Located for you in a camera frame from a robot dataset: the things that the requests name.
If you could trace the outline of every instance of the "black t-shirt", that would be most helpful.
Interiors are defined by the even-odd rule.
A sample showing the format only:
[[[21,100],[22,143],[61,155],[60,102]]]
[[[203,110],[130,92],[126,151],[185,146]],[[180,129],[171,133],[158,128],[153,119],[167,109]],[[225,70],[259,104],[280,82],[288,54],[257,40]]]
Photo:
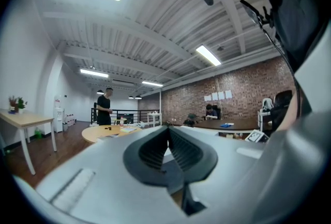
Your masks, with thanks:
[[[98,102],[97,105],[103,107],[103,108],[110,108],[110,99],[105,98],[104,95],[101,95],[98,98]],[[98,110],[98,121],[106,121],[109,120],[110,116],[109,116],[109,112],[106,111],[101,111]]]
[[[312,51],[319,32],[329,19],[326,0],[269,0],[272,18],[295,72]]]

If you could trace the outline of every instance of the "white ceiling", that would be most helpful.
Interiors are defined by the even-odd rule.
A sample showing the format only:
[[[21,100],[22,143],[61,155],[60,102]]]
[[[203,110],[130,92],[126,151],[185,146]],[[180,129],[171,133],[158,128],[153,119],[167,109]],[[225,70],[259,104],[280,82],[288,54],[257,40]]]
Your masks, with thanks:
[[[221,60],[220,67],[250,52],[256,57],[274,52],[239,0],[214,1],[207,6],[203,0],[35,0],[50,39],[72,70],[94,66],[110,77],[79,73],[86,83],[133,95],[151,90],[143,80],[166,86],[210,72],[210,62],[195,51],[201,44]],[[270,8],[268,0],[246,1],[262,13],[262,6]]]

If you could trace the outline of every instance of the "railing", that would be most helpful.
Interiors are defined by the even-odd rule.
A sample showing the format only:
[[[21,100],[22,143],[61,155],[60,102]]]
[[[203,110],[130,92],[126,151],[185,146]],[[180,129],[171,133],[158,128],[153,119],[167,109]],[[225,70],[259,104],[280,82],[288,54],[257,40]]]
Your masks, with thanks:
[[[110,118],[112,121],[112,124],[116,124],[115,119],[120,119],[121,117],[126,118],[127,120],[124,121],[124,124],[134,124],[139,123],[140,121],[147,123],[147,114],[157,111],[159,112],[159,109],[155,110],[121,110],[121,109],[113,109],[113,113],[110,114]],[[98,118],[98,109],[97,108],[91,108],[91,124],[97,123]]]

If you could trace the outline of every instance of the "wooden floor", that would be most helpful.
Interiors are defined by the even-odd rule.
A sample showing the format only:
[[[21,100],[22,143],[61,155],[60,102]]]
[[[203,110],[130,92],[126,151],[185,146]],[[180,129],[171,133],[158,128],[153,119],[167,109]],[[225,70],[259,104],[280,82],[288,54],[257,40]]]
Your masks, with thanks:
[[[76,122],[66,132],[55,133],[57,152],[53,151],[51,137],[34,139],[30,144],[28,143],[27,148],[36,171],[35,175],[30,173],[22,146],[18,146],[6,154],[9,170],[32,187],[36,187],[48,173],[90,146],[90,143],[82,138],[82,131],[88,126],[89,122]]]

